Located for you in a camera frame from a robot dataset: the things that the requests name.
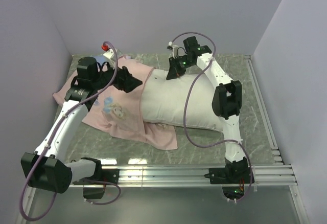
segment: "cartoon print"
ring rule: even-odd
[[[121,120],[125,120],[128,113],[127,110],[122,108],[119,104],[113,103],[112,97],[108,97],[104,100],[103,112]]]

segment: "pink cloth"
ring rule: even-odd
[[[143,84],[128,94],[110,86],[99,95],[82,122],[113,137],[145,142],[161,150],[177,149],[173,126],[146,123],[142,119],[141,95],[154,68],[125,57],[119,59],[118,66],[126,66],[133,77],[141,80]],[[76,75],[77,71],[69,77],[59,92],[53,94],[59,105],[63,105],[66,92]]]

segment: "metal extrusion frame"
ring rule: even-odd
[[[262,98],[261,91],[260,91],[260,88],[259,88],[259,84],[258,84],[258,81],[256,79],[255,72],[254,72],[254,69],[253,69],[253,66],[252,66],[251,56],[249,56],[249,55],[245,56],[245,60],[247,61],[247,68],[248,68],[248,71],[249,71],[249,74],[250,74],[250,78],[251,78],[252,86],[253,86],[254,93],[255,93],[255,96],[256,96],[256,100],[258,101],[260,113],[262,115],[262,120],[264,121],[264,125],[265,125],[265,128],[266,128],[266,133],[267,133],[267,136],[268,136],[270,147],[277,147],[277,142],[276,142],[274,133],[272,131],[271,123],[270,123],[269,118],[268,118],[268,113],[267,113],[267,110],[266,110],[266,106],[265,106],[264,100]]]
[[[31,211],[31,206],[34,200],[34,196],[35,196],[35,188],[33,187],[26,187],[26,191],[25,191],[25,197],[23,199],[22,202],[22,206],[23,209],[25,210],[25,213],[27,213],[27,215],[30,214]],[[16,224],[25,224],[27,223],[27,221],[22,217],[21,214],[18,214],[17,219],[16,219]]]
[[[121,187],[227,187],[238,184],[210,184],[204,175],[217,165],[167,165],[167,166],[103,166],[102,169],[119,169],[118,184]],[[290,165],[253,166],[256,186],[296,186]],[[71,185],[73,188],[98,187],[97,185]]]
[[[310,223],[298,186],[290,186],[290,190],[300,223]]]

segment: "white wall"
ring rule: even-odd
[[[71,55],[40,0],[0,0],[0,219],[14,223],[24,181],[20,158],[33,152],[55,116],[52,93]]]
[[[253,54],[281,0],[43,0],[73,53],[166,53],[185,31],[208,34],[219,53]]]
[[[282,0],[253,61],[282,156],[317,224],[327,221],[326,2]]]

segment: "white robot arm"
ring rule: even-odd
[[[103,71],[104,65],[107,65],[106,71]],[[34,153],[26,152],[21,158],[25,177],[28,177],[33,167],[35,168],[34,171],[32,170],[33,174],[28,181],[29,186],[63,193],[72,182],[79,181],[80,179],[87,177],[91,180],[101,180],[102,165],[100,160],[82,158],[77,162],[63,163],[71,139],[83,118],[90,111],[96,98],[91,98],[91,100],[78,106],[68,116],[66,114],[67,111],[75,107],[79,102],[93,97],[98,90],[106,87],[113,74],[114,70],[110,67],[109,62],[99,65],[96,59],[92,57],[85,57],[79,60],[77,76],[74,77],[71,87],[66,93],[65,102],[58,119]],[[112,82],[114,87],[126,93],[134,90],[141,84],[142,81],[134,78],[125,66],[118,68],[115,79]],[[63,116],[65,119],[57,128]],[[48,141],[54,131],[52,143],[49,145]],[[43,156],[42,159],[34,166],[40,156]]]
[[[211,60],[212,54],[205,53],[197,58],[196,65],[202,70],[205,69]],[[218,87],[219,85],[231,84],[233,81],[220,67],[215,58],[213,58],[212,64],[205,71],[206,76],[212,83],[213,87]],[[219,116],[218,119],[222,122],[223,125],[223,134],[224,139],[232,139],[241,142],[240,127],[239,127],[239,115],[229,116],[228,119]],[[245,154],[242,148],[233,142],[226,142],[226,153],[225,158],[230,161],[241,161],[245,157]]]
[[[182,76],[186,69],[196,65],[204,72],[213,87],[215,95],[212,101],[212,108],[217,115],[217,119],[222,122],[225,140],[242,142],[239,129],[239,112],[242,106],[242,85],[239,81],[234,81],[219,66],[213,58],[208,46],[200,46],[195,36],[188,37],[183,41],[185,55],[178,55],[178,45],[169,42],[168,49],[173,56],[169,58],[170,68],[167,80]],[[242,147],[235,142],[226,142],[225,153],[227,175],[229,183],[237,183],[240,179],[248,176],[249,168],[246,155]]]

